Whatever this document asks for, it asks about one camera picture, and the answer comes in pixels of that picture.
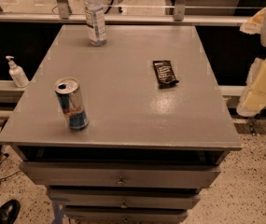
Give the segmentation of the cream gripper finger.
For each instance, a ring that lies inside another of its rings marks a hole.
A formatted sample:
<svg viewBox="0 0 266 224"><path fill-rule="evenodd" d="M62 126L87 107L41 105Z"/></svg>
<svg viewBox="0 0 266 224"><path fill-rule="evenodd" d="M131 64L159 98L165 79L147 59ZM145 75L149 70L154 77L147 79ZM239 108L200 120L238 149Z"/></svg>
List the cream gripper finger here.
<svg viewBox="0 0 266 224"><path fill-rule="evenodd" d="M246 86L236 107L243 117L253 117L266 106L266 59L256 58L252 63Z"/></svg>
<svg viewBox="0 0 266 224"><path fill-rule="evenodd" d="M265 16L266 16L266 7L259 10L250 19L244 22L240 26L240 31L242 33L249 34L249 35L264 34L265 33Z"/></svg>

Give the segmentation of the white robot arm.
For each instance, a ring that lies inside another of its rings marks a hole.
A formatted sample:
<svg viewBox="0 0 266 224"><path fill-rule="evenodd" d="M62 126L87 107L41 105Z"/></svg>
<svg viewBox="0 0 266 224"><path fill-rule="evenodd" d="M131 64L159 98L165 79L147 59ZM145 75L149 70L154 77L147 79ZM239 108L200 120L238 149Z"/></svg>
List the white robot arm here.
<svg viewBox="0 0 266 224"><path fill-rule="evenodd" d="M260 34L260 42L266 48L266 7L243 23L240 31L249 35ZM243 117L254 117L266 106L266 59L256 58L251 64L246 86L236 111Z"/></svg>

